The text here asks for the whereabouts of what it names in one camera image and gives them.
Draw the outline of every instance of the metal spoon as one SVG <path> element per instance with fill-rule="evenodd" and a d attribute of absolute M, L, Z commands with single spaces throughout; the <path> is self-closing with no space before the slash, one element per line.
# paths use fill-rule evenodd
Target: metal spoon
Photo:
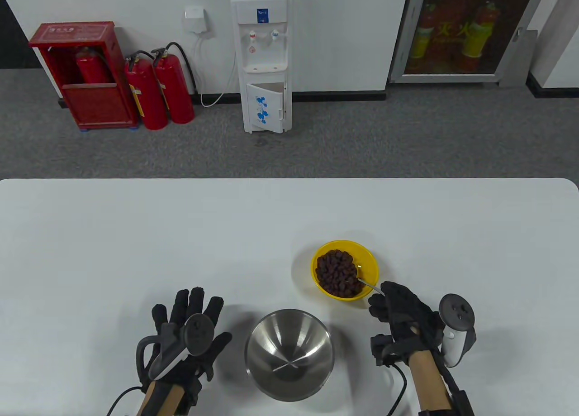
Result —
<path fill-rule="evenodd" d="M 381 290 L 380 288 L 376 288 L 373 284 L 369 284 L 368 282 L 360 279 L 359 277 L 356 277 L 356 279 L 358 279 L 358 281 L 361 282 L 361 283 L 363 283 L 364 285 L 366 285 L 366 286 L 374 289 L 374 291 L 378 292 L 378 294 L 382 294 L 383 296 L 385 296 L 385 295 L 384 295 L 384 292 L 382 292 L 382 290 Z"/>

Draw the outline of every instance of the blue flower decal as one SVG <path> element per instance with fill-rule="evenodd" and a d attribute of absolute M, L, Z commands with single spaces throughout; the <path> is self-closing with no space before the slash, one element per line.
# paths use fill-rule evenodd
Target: blue flower decal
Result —
<path fill-rule="evenodd" d="M 267 104 L 265 103 L 265 97 L 256 97 L 255 100 L 259 104 L 257 118 L 261 120 L 262 124 L 267 124 L 265 118 L 269 116 L 267 111 L 264 108 L 267 108 Z"/>

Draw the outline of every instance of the yellow bowl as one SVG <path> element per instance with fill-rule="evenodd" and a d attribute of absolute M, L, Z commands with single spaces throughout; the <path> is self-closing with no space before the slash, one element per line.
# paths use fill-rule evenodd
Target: yellow bowl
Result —
<path fill-rule="evenodd" d="M 356 301 L 362 300 L 365 296 L 369 295 L 372 292 L 372 288 L 368 286 L 364 286 L 362 292 L 357 296 L 353 296 L 352 298 L 341 298 L 340 296 L 333 296 L 329 292 L 327 292 L 324 288 L 321 287 L 320 280 L 316 275 L 316 268 L 318 265 L 318 258 L 320 256 L 325 255 L 330 250 L 341 250 L 347 251 L 352 255 L 354 259 L 354 265 L 358 268 L 358 277 L 366 282 L 373 284 L 374 286 L 378 285 L 378 279 L 380 278 L 380 269 L 378 267 L 378 261 L 374 258 L 374 255 L 370 253 L 370 251 L 353 241 L 345 241 L 345 240 L 338 240 L 338 241 L 331 241 L 324 246 L 321 246 L 320 250 L 316 251 L 312 259 L 312 279 L 316 283 L 317 287 L 320 288 L 320 291 L 324 292 L 327 296 L 335 300 L 340 301 Z"/>

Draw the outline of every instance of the white wall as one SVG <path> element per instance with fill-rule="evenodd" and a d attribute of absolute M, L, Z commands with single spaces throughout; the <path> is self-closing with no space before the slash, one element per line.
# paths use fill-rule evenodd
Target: white wall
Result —
<path fill-rule="evenodd" d="M 579 0 L 557 0 L 531 63 L 530 71 L 541 87 L 579 87 L 579 68 L 573 61 L 579 53 L 578 27 Z"/>
<path fill-rule="evenodd" d="M 549 18 L 556 2 L 557 0 L 541 0 L 529 23 L 529 29 L 536 29 L 539 31 L 539 34 L 541 34 L 546 20 Z"/>
<path fill-rule="evenodd" d="M 203 91 L 225 91 L 233 62 L 229 0 L 7 0 L 24 33 L 45 22 L 112 20 L 125 54 L 169 41 L 191 52 L 187 5 L 205 7 L 212 38 L 195 57 Z M 294 0 L 294 91 L 383 90 L 405 0 Z M 238 90 L 234 79 L 229 91 Z"/>
<path fill-rule="evenodd" d="M 543 87 L 579 87 L 579 30 L 575 31 Z"/>

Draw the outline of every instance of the dispenser cabinet door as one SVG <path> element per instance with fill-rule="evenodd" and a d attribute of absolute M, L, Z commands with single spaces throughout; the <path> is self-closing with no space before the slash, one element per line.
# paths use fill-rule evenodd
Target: dispenser cabinet door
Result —
<path fill-rule="evenodd" d="M 250 122 L 267 131 L 282 133 L 284 124 L 284 84 L 248 84 Z"/>

